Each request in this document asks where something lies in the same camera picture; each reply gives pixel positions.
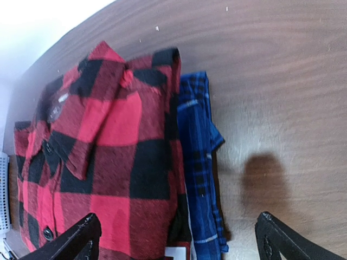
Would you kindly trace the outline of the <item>blue shirt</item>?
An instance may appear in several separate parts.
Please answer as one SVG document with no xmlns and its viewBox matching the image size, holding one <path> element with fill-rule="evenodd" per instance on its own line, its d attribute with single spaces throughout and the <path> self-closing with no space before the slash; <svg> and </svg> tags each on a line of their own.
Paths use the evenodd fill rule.
<svg viewBox="0 0 347 260">
<path fill-rule="evenodd" d="M 221 259 L 229 247 L 217 206 L 212 153 L 224 138 L 211 119 L 206 72 L 181 76 L 177 120 L 195 256 Z"/>
</svg>

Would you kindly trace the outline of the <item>red black plaid shirt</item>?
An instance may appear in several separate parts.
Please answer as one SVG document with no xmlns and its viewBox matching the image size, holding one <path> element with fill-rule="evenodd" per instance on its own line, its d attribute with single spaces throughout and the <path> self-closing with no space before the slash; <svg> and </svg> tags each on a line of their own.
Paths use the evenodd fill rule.
<svg viewBox="0 0 347 260">
<path fill-rule="evenodd" d="M 101 42 L 15 124 L 21 237 L 30 251 L 95 213 L 100 259 L 189 259 L 177 107 L 181 59 L 129 61 Z"/>
</svg>

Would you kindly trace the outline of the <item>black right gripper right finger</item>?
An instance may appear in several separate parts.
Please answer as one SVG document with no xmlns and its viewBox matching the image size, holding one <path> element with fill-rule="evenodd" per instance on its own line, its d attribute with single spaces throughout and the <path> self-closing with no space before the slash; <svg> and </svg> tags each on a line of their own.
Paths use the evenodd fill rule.
<svg viewBox="0 0 347 260">
<path fill-rule="evenodd" d="M 255 224 L 260 259 L 343 259 L 304 238 L 271 213 L 260 213 Z"/>
</svg>

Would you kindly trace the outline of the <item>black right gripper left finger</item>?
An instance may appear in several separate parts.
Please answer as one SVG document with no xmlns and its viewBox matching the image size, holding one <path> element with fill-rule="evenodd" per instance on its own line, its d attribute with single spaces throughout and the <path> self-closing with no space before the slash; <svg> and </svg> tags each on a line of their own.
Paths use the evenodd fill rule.
<svg viewBox="0 0 347 260">
<path fill-rule="evenodd" d="M 100 221 L 95 213 L 89 213 L 57 239 L 21 259 L 98 259 L 100 237 Z"/>
</svg>

